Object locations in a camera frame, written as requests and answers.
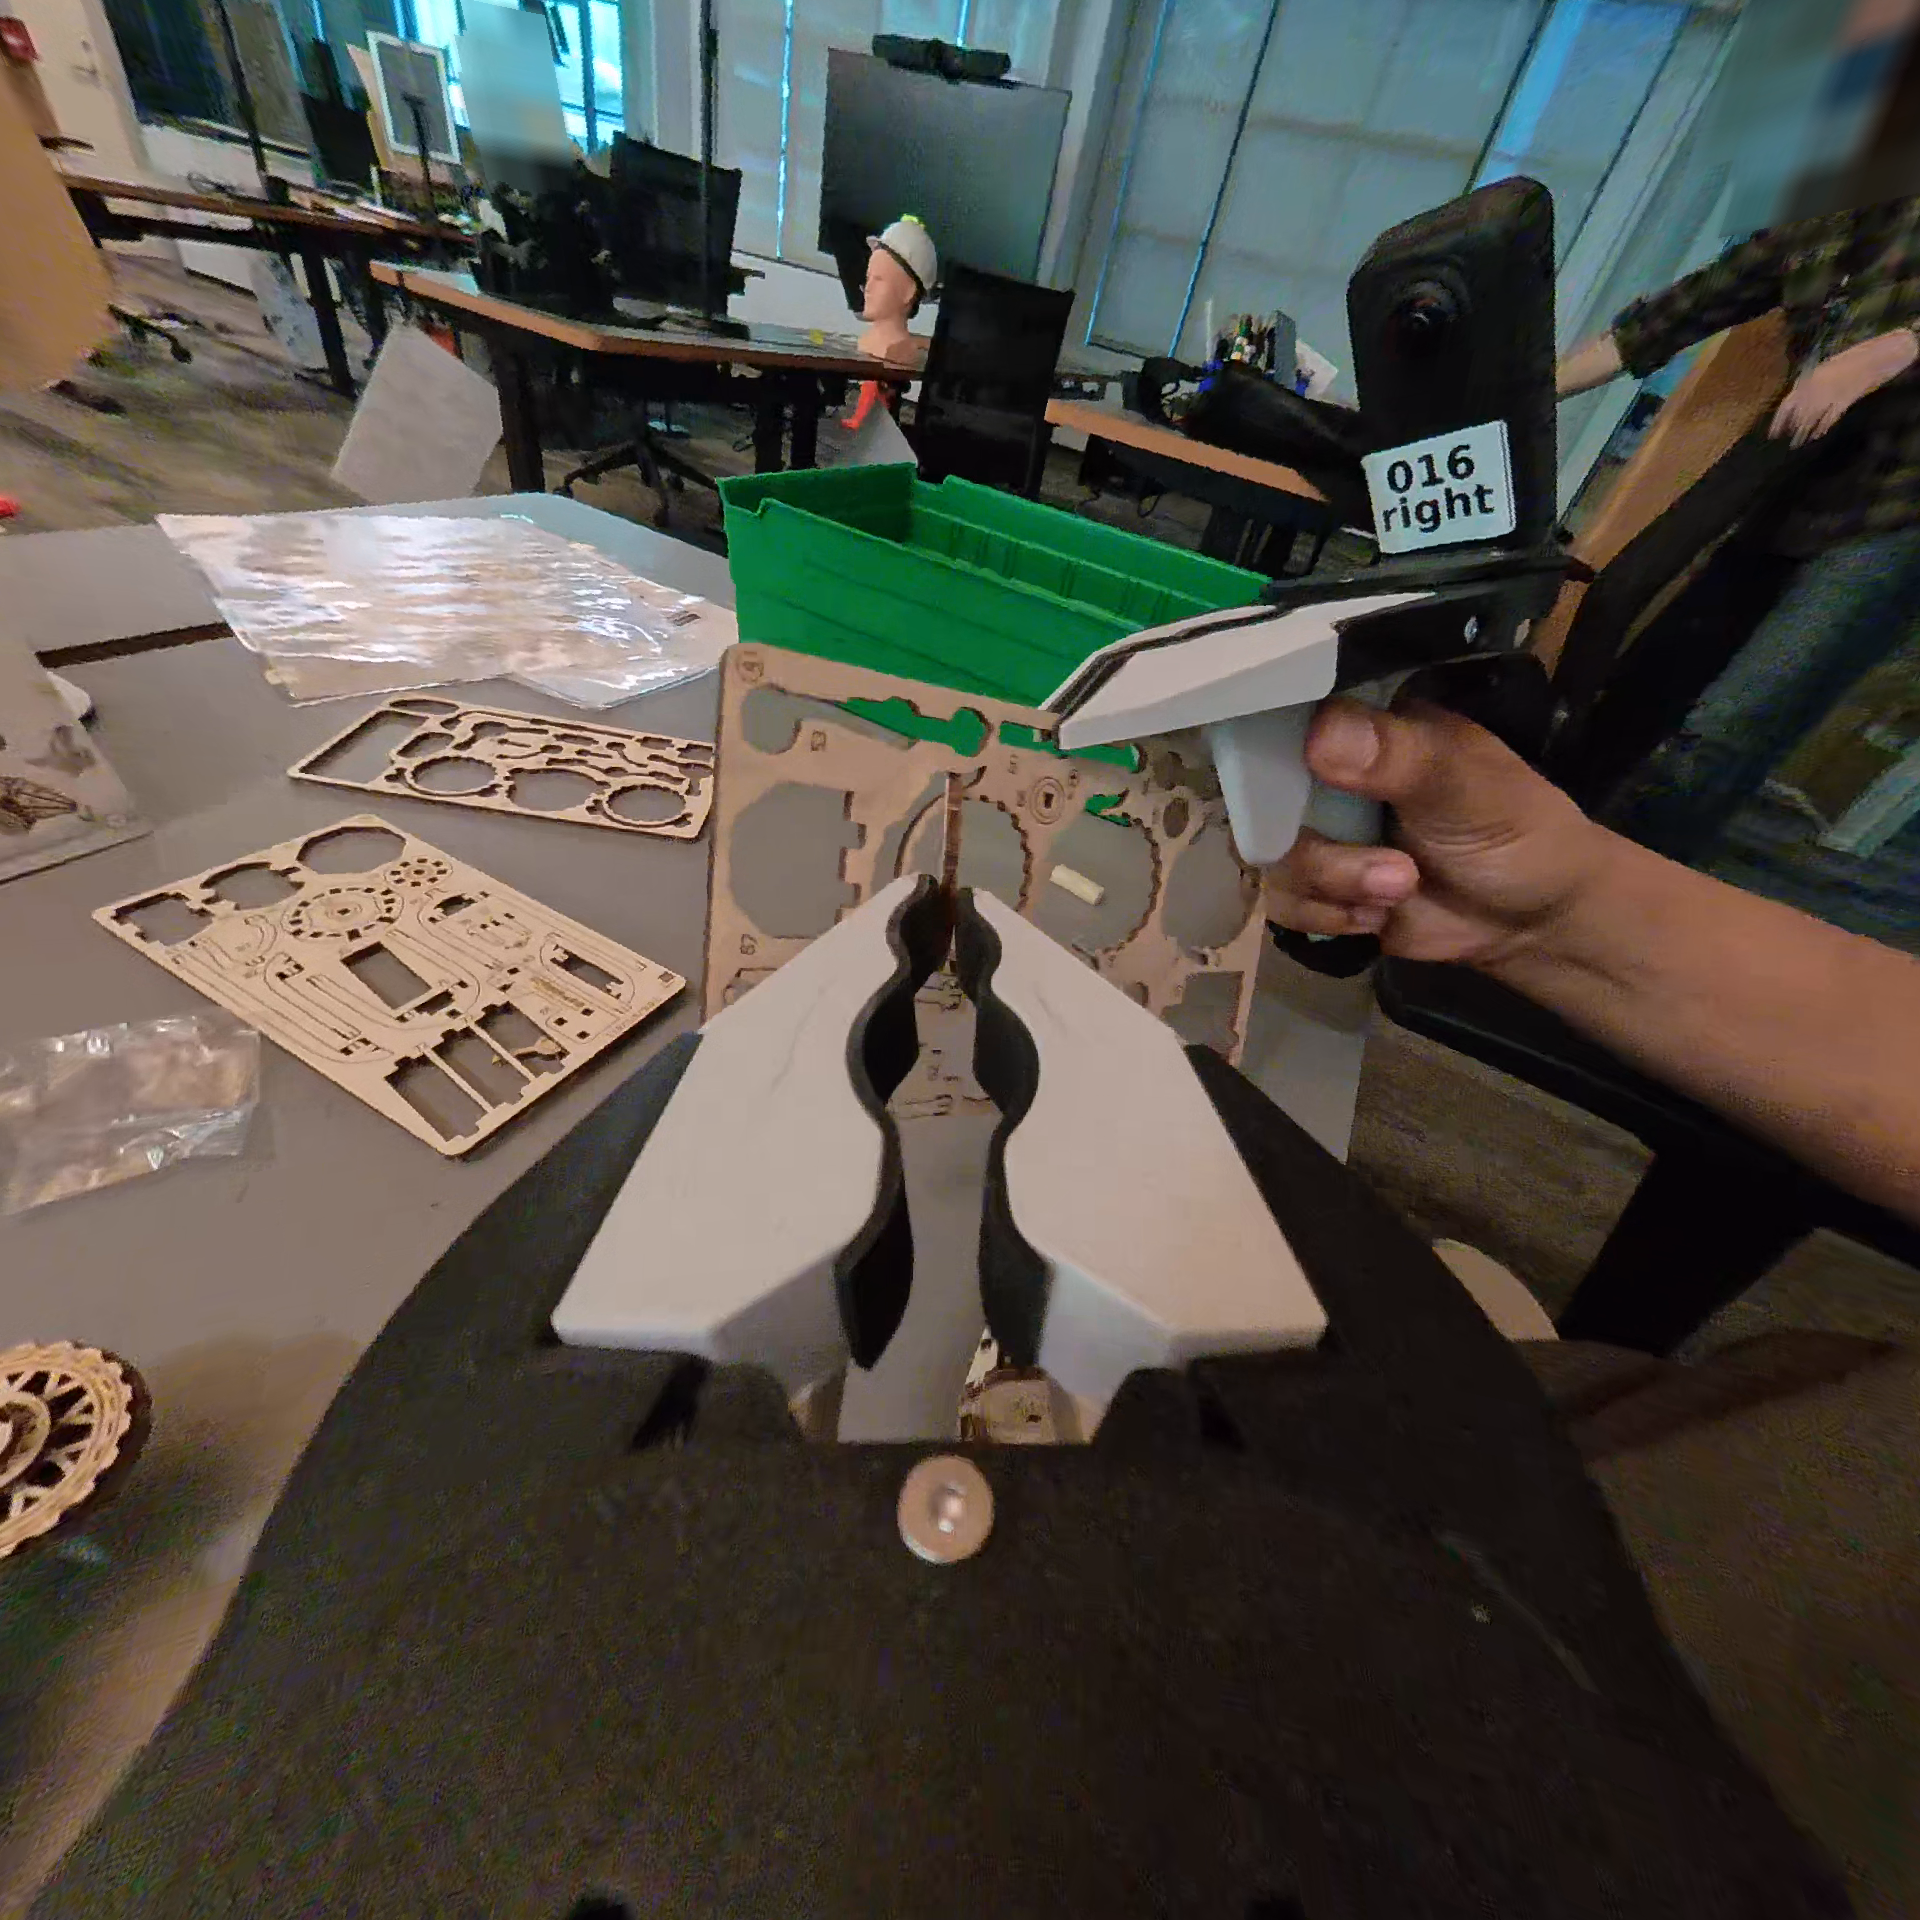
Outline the wooden sheet with gear parts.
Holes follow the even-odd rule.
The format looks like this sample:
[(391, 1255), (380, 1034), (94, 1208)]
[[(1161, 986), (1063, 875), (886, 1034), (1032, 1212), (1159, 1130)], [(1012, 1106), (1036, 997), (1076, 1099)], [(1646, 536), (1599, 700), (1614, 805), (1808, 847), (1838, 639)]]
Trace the wooden sheet with gear parts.
[(92, 919), (445, 1158), (480, 1149), (688, 988), (370, 813)]

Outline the wooden top background desk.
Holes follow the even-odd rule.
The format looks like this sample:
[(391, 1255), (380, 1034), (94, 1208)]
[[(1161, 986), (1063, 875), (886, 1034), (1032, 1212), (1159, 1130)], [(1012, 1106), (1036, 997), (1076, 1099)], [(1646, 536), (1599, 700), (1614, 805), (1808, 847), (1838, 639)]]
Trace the wooden top background desk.
[(752, 458), (757, 472), (810, 468), (825, 410), (863, 382), (905, 389), (921, 368), (894, 366), (845, 346), (774, 327), (725, 332), (718, 323), (664, 318), (578, 319), (514, 296), (489, 294), (454, 272), (377, 260), (372, 282), (445, 324), (486, 343), (501, 446), (517, 494), (546, 492), (541, 419), (533, 386), (533, 351), (566, 350), (589, 358), (632, 362), (657, 384), (662, 368), (697, 368), (704, 376), (746, 376)]

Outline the large clear plastic sleeve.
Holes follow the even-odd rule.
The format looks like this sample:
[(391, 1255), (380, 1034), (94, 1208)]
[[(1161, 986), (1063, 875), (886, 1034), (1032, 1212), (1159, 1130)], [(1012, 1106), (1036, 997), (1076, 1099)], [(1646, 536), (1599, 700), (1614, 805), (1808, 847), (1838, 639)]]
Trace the large clear plastic sleeve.
[(736, 615), (509, 517), (161, 514), (295, 704), (509, 680), (605, 712), (712, 671)]

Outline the wooden sheet with scalloped cutouts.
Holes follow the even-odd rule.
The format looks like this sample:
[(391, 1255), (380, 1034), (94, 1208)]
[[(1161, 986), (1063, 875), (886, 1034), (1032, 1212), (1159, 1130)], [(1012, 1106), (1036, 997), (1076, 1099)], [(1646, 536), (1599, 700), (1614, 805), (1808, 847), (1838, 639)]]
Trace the wooden sheet with scalloped cutouts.
[[(1218, 800), (1058, 752), (1041, 711), (758, 642), (722, 660), (712, 749), (709, 1018), (889, 883), (936, 872), (957, 794), (961, 886), (1186, 1042), (1240, 1055), (1263, 912)], [(1100, 880), (1102, 904), (1053, 886), (1053, 866)]]

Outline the mannequin head with hard hat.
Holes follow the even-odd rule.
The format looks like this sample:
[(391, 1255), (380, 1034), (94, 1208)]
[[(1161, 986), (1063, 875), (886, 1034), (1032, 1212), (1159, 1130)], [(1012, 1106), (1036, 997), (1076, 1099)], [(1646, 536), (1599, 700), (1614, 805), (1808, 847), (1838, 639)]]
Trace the mannequin head with hard hat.
[(911, 332), (926, 300), (938, 285), (936, 246), (924, 222), (905, 213), (879, 232), (868, 236), (868, 267), (862, 282), (863, 327), (856, 350), (889, 368), (918, 373), (926, 366), (928, 338)]

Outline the large black monitor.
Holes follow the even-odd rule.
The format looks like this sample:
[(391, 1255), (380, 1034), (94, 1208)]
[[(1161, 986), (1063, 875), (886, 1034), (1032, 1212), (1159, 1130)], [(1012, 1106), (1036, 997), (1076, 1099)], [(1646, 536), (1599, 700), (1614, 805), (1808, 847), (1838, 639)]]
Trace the large black monitor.
[(1071, 95), (1063, 87), (946, 80), (830, 50), (821, 251), (862, 304), (868, 240), (903, 214), (938, 266), (1037, 282)]

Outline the person's right hand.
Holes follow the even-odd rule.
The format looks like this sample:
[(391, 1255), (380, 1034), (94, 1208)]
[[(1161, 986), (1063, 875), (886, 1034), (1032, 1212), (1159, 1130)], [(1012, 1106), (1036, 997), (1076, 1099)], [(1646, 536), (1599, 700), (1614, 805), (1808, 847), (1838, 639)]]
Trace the person's right hand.
[(1268, 917), (1318, 938), (1378, 938), (1412, 962), (1520, 986), (1561, 970), (1596, 930), (1639, 853), (1474, 722), (1428, 704), (1332, 700), (1311, 720), (1308, 773), (1373, 800), (1386, 842), (1300, 829), (1263, 875)]

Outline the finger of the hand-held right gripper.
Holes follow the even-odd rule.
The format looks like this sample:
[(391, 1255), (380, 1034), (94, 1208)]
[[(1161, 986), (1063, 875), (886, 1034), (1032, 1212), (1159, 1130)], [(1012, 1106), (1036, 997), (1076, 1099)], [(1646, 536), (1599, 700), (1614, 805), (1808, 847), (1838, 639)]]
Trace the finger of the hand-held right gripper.
[(1372, 591), (1372, 595), (1361, 595), (1361, 597), (1352, 597), (1352, 598), (1338, 598), (1338, 602), (1337, 598), (1335, 602), (1332, 598), (1321, 598), (1321, 602), (1311, 602), (1311, 604), (1308, 604), (1302, 607), (1293, 607), (1293, 611), (1278, 611), (1278, 607), (1258, 606), (1258, 607), (1226, 607), (1226, 611), (1216, 611), (1216, 612), (1188, 615), (1188, 616), (1175, 620), (1165, 627), (1156, 627), (1156, 628), (1148, 628), (1148, 630), (1137, 630), (1137, 632), (1110, 639), (1109, 644), (1094, 648), (1092, 655), (1087, 655), (1082, 662), (1079, 662), (1068, 675), (1068, 678), (1060, 686), (1055, 686), (1055, 691), (1052, 691), (1041, 700), (1040, 706), (1047, 715), (1053, 717), (1053, 695), (1058, 691), (1068, 688), (1070, 683), (1074, 683), (1080, 675), (1086, 675), (1089, 660), (1097, 660), (1109, 648), (1122, 648), (1127, 644), (1151, 642), (1153, 637), (1162, 635), (1165, 630), (1180, 630), (1182, 623), (1186, 623), (1186, 621), (1197, 621), (1197, 620), (1209, 620), (1209, 616), (1253, 616), (1253, 620), (1262, 620), (1262, 616), (1330, 616), (1337, 623), (1337, 635), (1342, 635), (1342, 630), (1345, 627), (1360, 621), (1361, 616), (1399, 612), (1401, 607), (1422, 607), (1422, 606), (1430, 604), (1433, 598), (1434, 598), (1433, 591)]
[(1209, 616), (1109, 648), (1053, 695), (1068, 752), (1135, 744), (1325, 696), (1337, 678), (1330, 616)]

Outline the small clear plastic bag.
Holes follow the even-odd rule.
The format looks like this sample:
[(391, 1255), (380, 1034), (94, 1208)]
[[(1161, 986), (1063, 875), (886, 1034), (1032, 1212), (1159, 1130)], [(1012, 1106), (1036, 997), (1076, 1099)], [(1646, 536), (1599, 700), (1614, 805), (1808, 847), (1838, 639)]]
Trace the small clear plastic bag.
[(257, 1102), (261, 1035), (170, 1015), (29, 1039), (1, 1054), (1, 1212), (17, 1215), (238, 1158)]

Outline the wooden motorcycle model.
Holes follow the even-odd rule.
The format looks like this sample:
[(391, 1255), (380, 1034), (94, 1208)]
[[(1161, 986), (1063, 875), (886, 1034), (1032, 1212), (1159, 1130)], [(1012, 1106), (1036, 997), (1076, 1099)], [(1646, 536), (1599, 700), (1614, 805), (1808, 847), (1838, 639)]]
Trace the wooden motorcycle model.
[(129, 1359), (65, 1340), (1, 1348), (1, 1559), (76, 1536), (132, 1471), (150, 1424)]

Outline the grey leaning panel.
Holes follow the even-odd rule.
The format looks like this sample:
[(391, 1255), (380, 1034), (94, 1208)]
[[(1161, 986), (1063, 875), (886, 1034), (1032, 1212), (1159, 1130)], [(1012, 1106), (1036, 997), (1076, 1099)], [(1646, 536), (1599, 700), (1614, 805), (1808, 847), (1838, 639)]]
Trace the grey leaning panel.
[(401, 323), (375, 356), (328, 478), (366, 506), (473, 495), (498, 444), (495, 384)]

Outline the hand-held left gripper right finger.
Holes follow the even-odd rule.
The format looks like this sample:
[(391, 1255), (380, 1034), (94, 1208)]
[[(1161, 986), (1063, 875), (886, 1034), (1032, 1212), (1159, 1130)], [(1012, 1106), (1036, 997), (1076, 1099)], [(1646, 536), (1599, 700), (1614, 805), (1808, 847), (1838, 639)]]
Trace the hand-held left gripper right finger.
[(1175, 1030), (978, 890), (956, 899), (952, 966), (996, 1111), (986, 1330), (1074, 1437), (1135, 1373), (1313, 1348), (1327, 1315)]

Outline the grey desk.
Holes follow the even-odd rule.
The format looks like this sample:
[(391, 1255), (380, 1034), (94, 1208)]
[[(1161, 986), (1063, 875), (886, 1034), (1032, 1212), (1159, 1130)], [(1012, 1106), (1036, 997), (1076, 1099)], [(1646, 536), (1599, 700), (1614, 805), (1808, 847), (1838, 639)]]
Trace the grey desk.
[[(146, 526), (4, 540), (4, 632), (80, 683), (150, 834), (4, 884), (4, 1047), (199, 1005), (92, 912), (345, 816), (286, 768), (366, 704), (306, 709), (170, 598)], [(4, 1563), (4, 1910), (81, 1828), (220, 1622), (330, 1395), (458, 1230), (700, 1015), (706, 843), (454, 806), (391, 819), (688, 979), (473, 1158), (441, 1158), (279, 1050), (246, 1147), (4, 1219), (4, 1343), (132, 1359), (150, 1443), (103, 1516)]]

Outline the instruction booklet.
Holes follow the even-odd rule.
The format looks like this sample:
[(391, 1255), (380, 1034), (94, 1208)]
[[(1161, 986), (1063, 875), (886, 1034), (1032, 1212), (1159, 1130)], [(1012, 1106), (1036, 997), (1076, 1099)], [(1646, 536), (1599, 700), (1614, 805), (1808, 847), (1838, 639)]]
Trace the instruction booklet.
[(1, 880), (150, 829), (61, 683), (22, 639), (1, 637)]

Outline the black panel with tan back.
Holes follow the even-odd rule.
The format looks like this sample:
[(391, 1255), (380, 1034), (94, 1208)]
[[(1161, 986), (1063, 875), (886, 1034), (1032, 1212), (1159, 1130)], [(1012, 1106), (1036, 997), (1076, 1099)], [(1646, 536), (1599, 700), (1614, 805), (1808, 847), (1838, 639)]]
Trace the black panel with tan back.
[(112, 276), (40, 146), (38, 95), (1, 67), (1, 392), (34, 392), (109, 341)]

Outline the wooden sheet with round holes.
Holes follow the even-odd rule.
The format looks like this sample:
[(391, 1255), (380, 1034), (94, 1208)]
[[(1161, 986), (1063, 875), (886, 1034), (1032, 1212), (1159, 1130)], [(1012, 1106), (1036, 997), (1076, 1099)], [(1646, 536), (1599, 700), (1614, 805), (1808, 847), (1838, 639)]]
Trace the wooden sheet with round holes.
[(409, 695), (353, 720), (288, 776), (686, 843), (709, 822), (712, 768), (709, 740)]

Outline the green bin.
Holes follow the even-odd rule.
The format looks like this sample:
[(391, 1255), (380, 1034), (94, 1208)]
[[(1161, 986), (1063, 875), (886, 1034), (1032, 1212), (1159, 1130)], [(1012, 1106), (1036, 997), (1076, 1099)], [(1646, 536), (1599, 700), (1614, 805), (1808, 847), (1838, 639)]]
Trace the green bin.
[(1113, 639), (1258, 602), (1266, 578), (911, 463), (718, 482), (743, 639), (1045, 709)]

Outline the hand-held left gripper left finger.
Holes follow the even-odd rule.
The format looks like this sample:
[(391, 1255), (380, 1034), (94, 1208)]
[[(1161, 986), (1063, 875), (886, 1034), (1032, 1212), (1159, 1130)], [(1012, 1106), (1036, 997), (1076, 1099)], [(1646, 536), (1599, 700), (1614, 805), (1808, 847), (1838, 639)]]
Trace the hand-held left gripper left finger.
[(892, 1094), (921, 1055), (938, 884), (908, 875), (697, 1034), (552, 1309), (582, 1351), (774, 1378), (836, 1434), (905, 1319), (914, 1239)]

